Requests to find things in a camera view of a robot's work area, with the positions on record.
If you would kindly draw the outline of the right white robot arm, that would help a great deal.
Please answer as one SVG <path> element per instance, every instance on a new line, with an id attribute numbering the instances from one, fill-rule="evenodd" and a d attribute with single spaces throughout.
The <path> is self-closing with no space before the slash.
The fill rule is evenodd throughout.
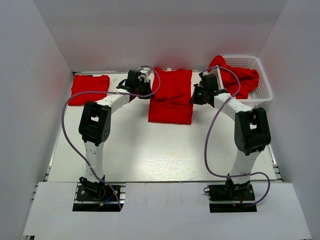
<path id="1" fill-rule="evenodd" d="M 237 153 L 233 167 L 225 177 L 231 180 L 225 188 L 226 195 L 236 200 L 250 184 L 250 175 L 256 159 L 271 143 L 271 134 L 266 111 L 252 108 L 220 89 L 214 74 L 200 73 L 200 82 L 194 85 L 190 102 L 195 105 L 211 105 L 234 121 L 234 142 Z"/>

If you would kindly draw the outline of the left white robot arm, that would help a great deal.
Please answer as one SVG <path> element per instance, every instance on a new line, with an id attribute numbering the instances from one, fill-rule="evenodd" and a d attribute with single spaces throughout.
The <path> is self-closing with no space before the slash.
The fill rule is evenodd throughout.
<path id="1" fill-rule="evenodd" d="M 118 84 L 115 94 L 106 96 L 103 105 L 92 101 L 84 105 L 78 130 L 84 142 L 87 164 L 85 174 L 79 180 L 82 184 L 91 184 L 88 193 L 96 200 L 103 198 L 106 193 L 106 187 L 100 183 L 105 179 L 103 148 L 111 133 L 111 116 L 136 95 L 141 99 L 151 98 L 149 75 L 145 67 L 129 70 L 127 78 Z"/>

